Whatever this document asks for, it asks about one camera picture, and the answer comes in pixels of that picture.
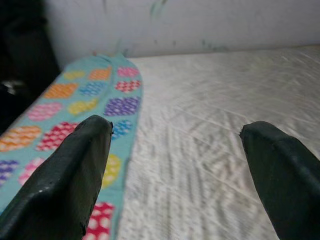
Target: purple heart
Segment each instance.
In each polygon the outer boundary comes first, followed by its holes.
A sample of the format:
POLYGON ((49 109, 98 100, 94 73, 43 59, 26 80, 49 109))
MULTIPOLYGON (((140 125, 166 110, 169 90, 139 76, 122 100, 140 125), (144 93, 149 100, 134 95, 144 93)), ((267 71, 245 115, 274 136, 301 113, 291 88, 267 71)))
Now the purple heart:
POLYGON ((138 110, 140 97, 111 98, 107 103, 104 115, 126 116, 135 114, 138 110))

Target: dark object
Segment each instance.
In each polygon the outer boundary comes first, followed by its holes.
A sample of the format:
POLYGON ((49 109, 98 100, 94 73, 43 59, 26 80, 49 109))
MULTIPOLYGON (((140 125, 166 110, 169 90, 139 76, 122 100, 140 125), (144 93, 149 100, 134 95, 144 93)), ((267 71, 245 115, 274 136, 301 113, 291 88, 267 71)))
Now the dark object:
POLYGON ((101 188, 113 125, 81 122, 0 215, 0 240, 81 240, 101 188))
POLYGON ((30 93, 21 81, 9 80, 0 83, 0 135, 32 103, 30 93))
POLYGON ((281 240, 320 239, 320 162, 296 138, 267 122, 240 133, 262 204, 281 240))
POLYGON ((43 12, 42 0, 0 0, 0 83, 24 85, 13 88, 15 93, 1 87, 1 102, 6 103, 0 110, 1 133, 60 74, 43 12))
POLYGON ((45 23, 42 0, 0 0, 1 52, 35 98, 60 73, 45 23))

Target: orange heart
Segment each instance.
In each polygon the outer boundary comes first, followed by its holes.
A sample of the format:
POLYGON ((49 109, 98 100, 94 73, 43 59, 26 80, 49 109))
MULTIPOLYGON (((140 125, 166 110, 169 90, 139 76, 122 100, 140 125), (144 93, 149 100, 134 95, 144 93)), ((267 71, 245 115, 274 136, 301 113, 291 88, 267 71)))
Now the orange heart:
POLYGON ((74 94, 74 91, 77 89, 77 87, 77 83, 54 84, 46 91, 44 97, 46 99, 66 99, 74 94))
POLYGON ((0 138, 0 152, 8 152, 29 146, 41 134, 38 126, 20 126, 10 129, 0 138))

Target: fabric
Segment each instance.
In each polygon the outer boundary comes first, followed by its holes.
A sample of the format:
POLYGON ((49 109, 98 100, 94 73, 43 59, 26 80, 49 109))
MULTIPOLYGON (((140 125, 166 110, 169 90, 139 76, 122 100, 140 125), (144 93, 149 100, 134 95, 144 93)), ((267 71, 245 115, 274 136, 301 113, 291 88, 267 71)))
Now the fabric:
POLYGON ((277 240, 239 133, 267 121, 320 156, 320 47, 132 59, 143 104, 118 240, 277 240))
POLYGON ((91 115, 113 122, 109 159, 84 240, 114 240, 141 104, 141 76, 122 55, 90 56, 66 67, 0 137, 0 212, 78 123, 91 115), (137 83, 131 90, 119 84, 137 83))

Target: mattress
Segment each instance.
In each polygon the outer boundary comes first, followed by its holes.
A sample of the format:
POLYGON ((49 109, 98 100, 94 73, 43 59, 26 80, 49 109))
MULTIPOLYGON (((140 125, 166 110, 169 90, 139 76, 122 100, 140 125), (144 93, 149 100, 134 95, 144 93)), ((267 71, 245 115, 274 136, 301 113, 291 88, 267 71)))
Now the mattress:
POLYGON ((267 121, 320 156, 320 47, 131 61, 144 97, 118 239, 278 239, 239 132, 267 121))

